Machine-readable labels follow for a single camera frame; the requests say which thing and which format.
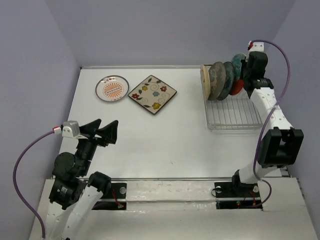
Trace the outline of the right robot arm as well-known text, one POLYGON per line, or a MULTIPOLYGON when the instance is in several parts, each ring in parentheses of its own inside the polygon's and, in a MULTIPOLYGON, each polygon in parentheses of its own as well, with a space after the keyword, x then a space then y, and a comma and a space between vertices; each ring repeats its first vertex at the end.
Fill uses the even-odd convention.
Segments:
POLYGON ((232 177, 230 190, 235 196, 242 196, 270 172, 293 165, 304 139, 303 131, 295 129, 285 117, 272 82, 265 77, 267 54, 251 51, 241 63, 244 90, 258 111, 263 126, 253 162, 237 170, 232 177))

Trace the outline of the square cream flower plate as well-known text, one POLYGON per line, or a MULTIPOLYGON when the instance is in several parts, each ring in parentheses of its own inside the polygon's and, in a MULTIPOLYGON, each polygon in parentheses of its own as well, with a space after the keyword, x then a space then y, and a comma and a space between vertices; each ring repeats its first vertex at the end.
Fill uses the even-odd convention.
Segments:
POLYGON ((156 115, 176 94, 173 87, 154 75, 149 75, 128 97, 152 115, 156 115))

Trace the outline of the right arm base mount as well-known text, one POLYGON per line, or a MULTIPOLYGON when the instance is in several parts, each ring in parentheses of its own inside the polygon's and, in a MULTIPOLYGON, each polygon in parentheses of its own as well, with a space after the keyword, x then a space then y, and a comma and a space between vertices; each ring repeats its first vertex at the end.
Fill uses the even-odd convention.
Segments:
POLYGON ((231 181, 215 182, 211 195, 217 210, 262 209, 257 184, 236 185, 231 181))

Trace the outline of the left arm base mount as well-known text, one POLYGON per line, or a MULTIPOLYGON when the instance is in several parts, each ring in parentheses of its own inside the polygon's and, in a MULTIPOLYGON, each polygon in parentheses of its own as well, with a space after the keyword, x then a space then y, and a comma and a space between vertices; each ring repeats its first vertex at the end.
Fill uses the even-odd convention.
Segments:
POLYGON ((127 209, 127 183, 113 182, 110 190, 93 206, 94 211, 125 211, 127 209))

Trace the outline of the dark blue blossom plate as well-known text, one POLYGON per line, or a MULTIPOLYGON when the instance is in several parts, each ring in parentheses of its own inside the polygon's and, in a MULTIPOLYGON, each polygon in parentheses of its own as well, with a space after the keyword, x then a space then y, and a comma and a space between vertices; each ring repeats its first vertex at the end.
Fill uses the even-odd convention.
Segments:
POLYGON ((223 65, 225 67, 226 78, 224 87, 217 98, 218 101, 224 100, 229 95, 235 79, 235 69, 233 64, 230 61, 226 61, 223 65))

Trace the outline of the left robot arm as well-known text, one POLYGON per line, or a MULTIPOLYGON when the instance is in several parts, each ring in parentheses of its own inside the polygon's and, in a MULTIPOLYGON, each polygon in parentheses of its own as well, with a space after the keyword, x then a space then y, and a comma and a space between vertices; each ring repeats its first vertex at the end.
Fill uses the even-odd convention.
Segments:
POLYGON ((62 152, 54 160, 54 182, 49 194, 45 220, 45 240, 74 240, 85 217, 100 198, 110 194, 112 179, 94 172, 86 176, 97 147, 114 145, 117 141, 118 120, 100 127, 101 119, 80 126, 77 121, 65 121, 53 132, 78 141, 75 153, 62 152))

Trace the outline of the white orange sunburst round plate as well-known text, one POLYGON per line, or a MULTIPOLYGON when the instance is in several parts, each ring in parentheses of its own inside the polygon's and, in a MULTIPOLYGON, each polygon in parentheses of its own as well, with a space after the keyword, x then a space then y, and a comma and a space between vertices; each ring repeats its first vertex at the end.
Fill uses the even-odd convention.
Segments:
POLYGON ((117 102, 129 92, 128 81, 119 75, 109 75, 102 78, 95 87, 96 96, 104 102, 117 102))

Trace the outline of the teal and red round plate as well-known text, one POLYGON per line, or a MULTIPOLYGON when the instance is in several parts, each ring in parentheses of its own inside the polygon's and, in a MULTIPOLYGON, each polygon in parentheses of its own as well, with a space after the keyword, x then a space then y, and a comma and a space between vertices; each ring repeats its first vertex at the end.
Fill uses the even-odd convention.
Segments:
POLYGON ((244 81, 241 79, 241 70, 242 70, 242 60, 246 59, 246 55, 244 53, 237 53, 231 59, 231 63, 234 68, 234 81, 229 92, 229 95, 235 96, 237 95, 244 87, 244 81))

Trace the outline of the grey deer round plate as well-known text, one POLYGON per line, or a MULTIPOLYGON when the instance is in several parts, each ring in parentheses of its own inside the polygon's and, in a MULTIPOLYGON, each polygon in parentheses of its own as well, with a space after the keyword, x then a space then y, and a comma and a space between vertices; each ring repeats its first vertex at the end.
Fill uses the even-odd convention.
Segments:
POLYGON ((226 82, 226 68, 221 61, 215 62, 208 70, 210 80, 210 101, 216 100, 221 94, 226 82))

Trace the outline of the cream bird plate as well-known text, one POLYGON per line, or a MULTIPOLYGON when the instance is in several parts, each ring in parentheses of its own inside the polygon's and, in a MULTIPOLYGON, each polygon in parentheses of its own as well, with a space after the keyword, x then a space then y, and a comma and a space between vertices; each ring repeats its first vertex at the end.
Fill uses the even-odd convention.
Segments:
POLYGON ((204 64, 200 66, 200 73, 202 77, 205 99, 210 101, 211 100, 211 81, 209 76, 209 70, 204 64))

